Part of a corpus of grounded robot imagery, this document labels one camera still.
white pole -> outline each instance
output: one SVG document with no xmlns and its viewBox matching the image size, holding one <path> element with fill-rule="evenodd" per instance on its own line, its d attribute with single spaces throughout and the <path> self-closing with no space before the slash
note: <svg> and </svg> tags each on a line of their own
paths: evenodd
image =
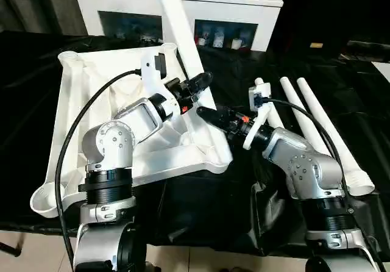
<svg viewBox="0 0 390 272">
<path fill-rule="evenodd" d="M 304 78 L 299 78 L 297 83 L 313 116 L 328 132 L 339 152 L 349 193 L 353 196 L 361 196 L 371 193 L 374 190 L 375 185 L 370 180 L 368 174 L 360 168 L 355 158 L 353 158 L 347 145 L 342 140 L 340 134 L 320 105 L 313 91 L 311 91 L 311 88 L 307 84 L 306 80 Z"/>
<path fill-rule="evenodd" d="M 287 77 L 282 77 L 280 79 L 280 83 L 283 87 L 283 90 L 286 93 L 288 101 L 295 104 L 296 106 L 305 109 L 297 93 L 295 92 L 294 87 L 291 85 L 289 79 Z M 330 156 L 329 150 L 326 147 L 321 136 L 319 135 L 319 132 L 317 131 L 317 128 L 315 127 L 313 122 L 307 116 L 300 113 L 298 110 L 293 109 L 292 111 L 295 114 L 295 118 L 298 121 L 298 124 L 303 132 L 303 135 L 313 146 L 313 148 L 320 153 Z"/>
<path fill-rule="evenodd" d="M 255 80 L 255 84 L 256 85 L 260 85 L 260 84 L 263 84 L 264 81 L 262 80 L 262 78 L 256 78 Z M 269 102 L 268 103 L 270 105 L 270 110 L 269 110 L 269 113 L 268 113 L 268 117 L 267 117 L 267 120 L 268 120 L 268 123 L 271 127 L 274 127 L 274 128 L 277 128 L 277 127 L 285 127 L 283 125 L 283 122 L 282 120 L 280 119 L 280 116 L 278 114 L 278 111 L 276 110 L 275 108 L 275 105 L 273 102 Z"/>
<path fill-rule="evenodd" d="M 187 75 L 190 79 L 196 77 L 204 71 L 196 49 L 194 35 L 183 9 L 182 0 L 161 0 L 161 3 L 171 25 Z"/>
</svg>

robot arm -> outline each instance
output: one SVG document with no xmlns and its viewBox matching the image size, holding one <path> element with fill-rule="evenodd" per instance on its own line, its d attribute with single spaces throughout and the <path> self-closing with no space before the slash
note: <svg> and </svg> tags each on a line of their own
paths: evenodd
<svg viewBox="0 0 390 272">
<path fill-rule="evenodd" d="M 256 97 L 251 89 L 249 96 Z M 197 114 L 222 129 L 231 143 L 259 149 L 263 158 L 285 172 L 289 193 L 302 206 L 307 245 L 321 255 L 307 262 L 307 271 L 378 271 L 346 203 L 342 171 L 335 159 L 317 152 L 299 135 L 264 124 L 264 116 L 257 116 L 262 120 L 259 125 L 230 109 L 199 107 Z"/>
<path fill-rule="evenodd" d="M 176 78 L 164 84 L 163 55 L 146 55 L 141 62 L 142 81 L 151 97 L 122 109 L 82 140 L 88 164 L 79 191 L 87 193 L 87 202 L 80 208 L 73 261 L 78 272 L 144 271 L 146 242 L 135 221 L 132 192 L 133 150 L 160 130 L 164 121 L 192 108 L 212 80 L 210 73 L 201 73 L 191 80 Z"/>
</svg>

white shelf unit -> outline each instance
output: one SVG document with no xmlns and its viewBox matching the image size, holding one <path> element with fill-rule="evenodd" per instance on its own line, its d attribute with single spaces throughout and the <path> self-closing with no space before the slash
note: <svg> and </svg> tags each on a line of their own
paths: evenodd
<svg viewBox="0 0 390 272">
<path fill-rule="evenodd" d="M 90 35 L 126 37 L 129 33 L 129 25 L 132 29 L 137 29 L 139 23 L 142 22 L 142 17 L 147 19 L 151 16 L 154 20 L 149 21 L 146 26 L 150 29 L 161 30 L 158 33 L 160 36 L 156 38 L 164 42 L 175 42 L 160 0 L 78 0 L 78 2 Z M 225 29 L 224 47 L 232 42 L 232 30 L 236 29 L 235 37 L 239 37 L 240 25 L 247 27 L 246 24 L 254 24 L 253 29 L 246 33 L 248 35 L 247 49 L 250 48 L 253 51 L 267 49 L 283 5 L 282 0 L 182 0 L 182 2 L 193 33 L 196 31 L 198 21 L 203 23 L 211 21 L 211 43 L 215 28 L 222 26 Z M 117 17 L 118 21 L 122 21 L 120 25 L 123 27 L 117 25 L 115 28 L 115 23 L 104 22 L 102 19 L 104 12 L 117 13 L 113 14 L 111 19 Z M 113 29 L 119 29 L 119 32 L 114 34 Z"/>
</svg>

cable connector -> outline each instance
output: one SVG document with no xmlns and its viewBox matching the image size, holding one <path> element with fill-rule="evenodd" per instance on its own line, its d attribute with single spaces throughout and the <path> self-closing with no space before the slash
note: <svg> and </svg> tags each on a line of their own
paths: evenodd
<svg viewBox="0 0 390 272">
<path fill-rule="evenodd" d="M 270 83 L 256 82 L 256 86 L 250 87 L 249 94 L 249 107 L 250 110 L 256 112 L 259 107 L 264 103 L 263 99 L 268 98 L 271 95 L 271 85 Z"/>
<path fill-rule="evenodd" d="M 134 74 L 141 76 L 141 69 L 135 69 Z"/>
<path fill-rule="evenodd" d="M 165 55 L 159 53 L 154 57 L 154 63 L 157 71 L 160 71 L 161 80 L 166 77 L 166 63 L 165 63 Z"/>
</svg>

